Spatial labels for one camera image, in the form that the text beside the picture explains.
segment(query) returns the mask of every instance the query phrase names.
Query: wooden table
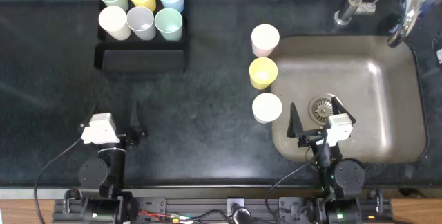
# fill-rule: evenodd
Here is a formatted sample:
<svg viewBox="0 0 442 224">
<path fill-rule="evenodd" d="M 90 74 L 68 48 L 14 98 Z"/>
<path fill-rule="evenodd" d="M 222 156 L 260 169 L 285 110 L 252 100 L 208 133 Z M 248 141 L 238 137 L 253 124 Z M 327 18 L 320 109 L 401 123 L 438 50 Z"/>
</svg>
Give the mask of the wooden table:
<svg viewBox="0 0 442 224">
<path fill-rule="evenodd" d="M 40 200 L 46 223 L 52 220 L 53 200 Z M 394 199 L 395 219 L 413 224 L 442 222 L 442 199 Z M 33 200 L 0 200 L 2 224 L 39 224 Z"/>
</svg>

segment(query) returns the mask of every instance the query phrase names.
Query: sink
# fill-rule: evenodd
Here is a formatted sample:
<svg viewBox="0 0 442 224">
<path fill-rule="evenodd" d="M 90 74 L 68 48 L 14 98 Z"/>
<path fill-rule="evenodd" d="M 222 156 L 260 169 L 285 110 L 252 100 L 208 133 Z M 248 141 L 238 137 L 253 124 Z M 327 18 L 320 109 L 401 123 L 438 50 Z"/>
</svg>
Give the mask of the sink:
<svg viewBox="0 0 442 224">
<path fill-rule="evenodd" d="M 304 161 L 307 148 L 287 137 L 290 103 L 304 130 L 326 121 L 335 95 L 356 118 L 352 135 L 339 142 L 344 158 L 361 162 L 413 162 L 427 144 L 416 64 L 404 43 L 387 37 L 302 36 L 280 41 L 272 52 L 278 77 L 271 92 L 282 101 L 273 121 L 273 142 L 290 160 Z"/>
</svg>

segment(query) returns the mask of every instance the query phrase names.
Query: chrome faucet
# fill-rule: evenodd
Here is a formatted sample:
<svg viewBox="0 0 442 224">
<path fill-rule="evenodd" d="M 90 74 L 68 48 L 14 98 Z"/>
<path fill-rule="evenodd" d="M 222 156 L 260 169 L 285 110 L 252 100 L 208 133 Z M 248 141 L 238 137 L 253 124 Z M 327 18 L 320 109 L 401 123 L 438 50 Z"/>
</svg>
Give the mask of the chrome faucet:
<svg viewBox="0 0 442 224">
<path fill-rule="evenodd" d="M 342 10 L 334 14 L 335 23 L 341 26 L 349 24 L 353 14 L 356 13 L 361 4 L 363 4 L 362 0 L 347 0 Z M 392 33 L 387 40 L 388 46 L 394 48 L 408 36 L 418 15 L 419 0 L 406 0 L 405 14 L 402 18 L 402 22 L 396 27 L 394 33 Z"/>
</svg>

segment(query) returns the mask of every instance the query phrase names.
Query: black countertop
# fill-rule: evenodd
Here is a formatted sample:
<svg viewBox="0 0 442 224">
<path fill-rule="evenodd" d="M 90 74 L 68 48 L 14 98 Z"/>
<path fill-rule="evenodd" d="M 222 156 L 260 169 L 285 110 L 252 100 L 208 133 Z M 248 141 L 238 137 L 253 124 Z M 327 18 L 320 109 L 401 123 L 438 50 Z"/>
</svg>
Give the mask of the black countertop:
<svg viewBox="0 0 442 224">
<path fill-rule="evenodd" d="M 77 139 L 94 103 L 121 127 L 133 100 L 149 138 L 128 150 L 127 187 L 273 184 L 301 163 L 283 158 L 271 124 L 253 118 L 251 103 L 261 93 L 248 75 L 253 28 L 272 24 L 281 37 L 387 35 L 392 25 L 383 23 L 400 14 L 399 1 L 380 0 L 376 14 L 337 28 L 332 16 L 344 0 L 187 0 L 187 71 L 137 80 L 93 67 L 98 0 L 0 0 L 0 186 L 31 186 L 43 165 Z M 407 40 L 416 54 L 427 151 L 410 164 L 366 164 L 368 186 L 442 184 L 442 71 L 432 52 L 441 19 L 438 6 Z M 79 166 L 96 152 L 76 147 L 47 170 L 41 185 L 78 185 Z M 306 168 L 288 184 L 319 181 Z"/>
</svg>

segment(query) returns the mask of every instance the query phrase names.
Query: metal drain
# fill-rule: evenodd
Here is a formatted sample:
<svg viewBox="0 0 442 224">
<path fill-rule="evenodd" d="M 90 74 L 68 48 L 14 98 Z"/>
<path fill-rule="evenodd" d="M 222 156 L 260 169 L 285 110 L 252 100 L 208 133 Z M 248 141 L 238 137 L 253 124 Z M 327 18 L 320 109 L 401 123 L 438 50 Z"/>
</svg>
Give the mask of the metal drain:
<svg viewBox="0 0 442 224">
<path fill-rule="evenodd" d="M 325 93 L 311 99 L 309 104 L 309 113 L 314 122 L 320 125 L 327 124 L 327 118 L 333 115 L 333 97 L 335 96 L 330 93 Z"/>
</svg>

